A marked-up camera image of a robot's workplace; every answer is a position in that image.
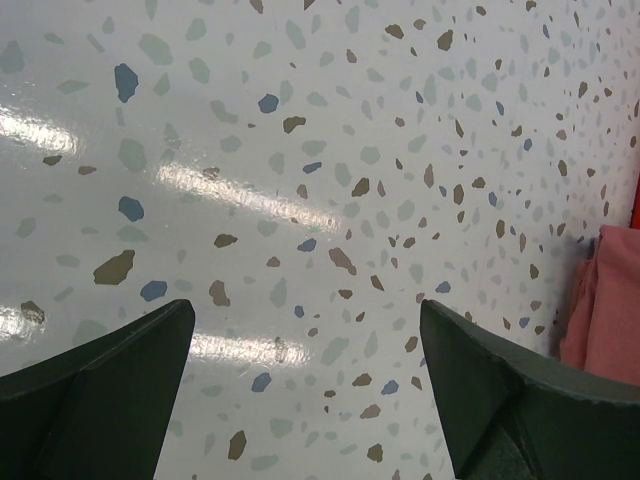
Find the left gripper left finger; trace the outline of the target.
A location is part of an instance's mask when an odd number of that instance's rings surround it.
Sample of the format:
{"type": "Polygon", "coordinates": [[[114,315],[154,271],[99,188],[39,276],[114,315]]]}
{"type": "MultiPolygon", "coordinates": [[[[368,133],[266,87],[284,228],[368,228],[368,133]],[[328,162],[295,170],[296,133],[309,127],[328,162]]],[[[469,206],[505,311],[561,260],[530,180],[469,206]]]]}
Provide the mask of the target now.
{"type": "Polygon", "coordinates": [[[175,300],[2,377],[2,478],[153,478],[194,326],[175,300]]]}

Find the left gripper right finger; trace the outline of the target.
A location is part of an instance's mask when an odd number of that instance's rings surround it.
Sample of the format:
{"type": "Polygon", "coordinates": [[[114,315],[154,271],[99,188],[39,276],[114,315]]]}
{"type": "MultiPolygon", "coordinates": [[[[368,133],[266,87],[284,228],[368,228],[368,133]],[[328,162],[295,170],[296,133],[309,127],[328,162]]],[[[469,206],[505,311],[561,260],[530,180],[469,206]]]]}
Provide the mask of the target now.
{"type": "Polygon", "coordinates": [[[639,389],[499,337],[437,301],[420,335],[458,479],[636,479],[639,389]]]}

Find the red pink t shirt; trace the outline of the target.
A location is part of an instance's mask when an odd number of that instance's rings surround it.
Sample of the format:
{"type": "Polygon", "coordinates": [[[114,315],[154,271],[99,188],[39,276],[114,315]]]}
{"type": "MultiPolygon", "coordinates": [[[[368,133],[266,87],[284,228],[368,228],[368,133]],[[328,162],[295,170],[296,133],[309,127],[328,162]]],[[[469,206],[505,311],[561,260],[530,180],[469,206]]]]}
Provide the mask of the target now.
{"type": "Polygon", "coordinates": [[[561,361],[611,380],[639,384],[639,232],[604,226],[578,269],[561,361]]]}

